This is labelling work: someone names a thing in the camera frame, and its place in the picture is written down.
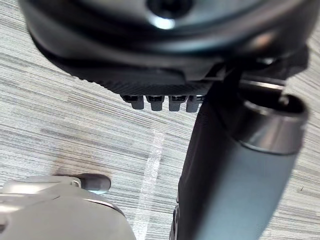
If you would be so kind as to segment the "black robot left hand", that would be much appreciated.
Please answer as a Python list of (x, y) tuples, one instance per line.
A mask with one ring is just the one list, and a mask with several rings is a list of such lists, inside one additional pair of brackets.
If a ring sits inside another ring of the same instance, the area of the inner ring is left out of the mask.
[(302, 148), (317, 0), (21, 0), (38, 50), (141, 110), (197, 113), (173, 240), (257, 240)]

